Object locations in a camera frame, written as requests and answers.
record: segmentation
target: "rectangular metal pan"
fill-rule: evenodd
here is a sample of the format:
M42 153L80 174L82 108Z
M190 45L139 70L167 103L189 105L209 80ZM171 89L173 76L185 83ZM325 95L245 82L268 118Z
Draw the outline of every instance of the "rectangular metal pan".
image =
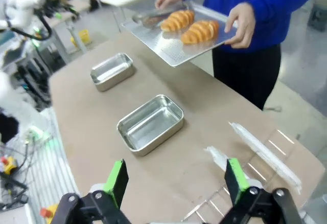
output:
M135 72L133 61L127 54L119 53L96 65L91 70L91 78L97 89L106 91Z
M181 42L180 37L187 29L168 33L161 30L161 22L149 29L142 24L133 22L132 20L127 21L122 25L172 67L183 64L200 54L224 44L227 39L235 35L237 30L236 23L234 23L230 32L224 32L225 23L227 21L226 15L193 2L187 3L189 9L195 12L194 22L199 20L217 20L219 22L219 33L217 39L199 44L184 45Z
M132 153L144 156L179 131L183 120L182 109L158 95L121 119L117 129Z

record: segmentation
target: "yellow bucket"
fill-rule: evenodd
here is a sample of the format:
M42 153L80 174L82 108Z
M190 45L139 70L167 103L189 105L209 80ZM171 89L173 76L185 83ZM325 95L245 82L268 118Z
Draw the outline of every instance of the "yellow bucket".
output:
M90 35L88 33L88 30L82 30L78 33L78 35L80 36L84 44L88 44L90 42ZM71 37L71 42L74 44L75 47L78 47L73 37Z

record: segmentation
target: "pastry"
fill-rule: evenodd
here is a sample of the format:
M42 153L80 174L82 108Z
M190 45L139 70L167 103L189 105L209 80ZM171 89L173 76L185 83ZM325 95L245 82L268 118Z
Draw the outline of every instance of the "pastry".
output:
M197 21L182 34L181 41L184 44L195 44L210 41L218 36L219 24L217 21Z
M190 10L173 12L160 27L165 32L178 31L193 23L194 12Z

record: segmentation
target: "bolt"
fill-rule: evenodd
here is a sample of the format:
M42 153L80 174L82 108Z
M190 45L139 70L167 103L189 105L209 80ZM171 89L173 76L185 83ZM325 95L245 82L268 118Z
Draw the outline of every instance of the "bolt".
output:
M101 194L100 192L98 192L98 193L96 194L96 199L99 199L100 197L102 197L102 194Z
M75 200L75 197L74 196L70 196L69 199L68 199L69 202L72 202L74 200Z
M258 190L257 190L257 188L254 188L254 187L250 188L250 193L251 193L252 195L257 195L257 194L258 194Z
M277 194L279 197L284 196L284 192L283 192L283 190L281 190L281 189L277 190L277 191L276 191L276 194Z

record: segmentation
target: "tongs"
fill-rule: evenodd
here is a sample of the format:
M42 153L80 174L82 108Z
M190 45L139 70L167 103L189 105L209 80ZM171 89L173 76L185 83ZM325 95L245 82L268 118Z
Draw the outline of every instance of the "tongs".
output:
M137 24L142 24L147 28L157 25L164 18L167 18L171 13L178 10L188 10L189 6L186 3L175 4L166 9L155 9L145 13L137 13L132 16L132 20Z

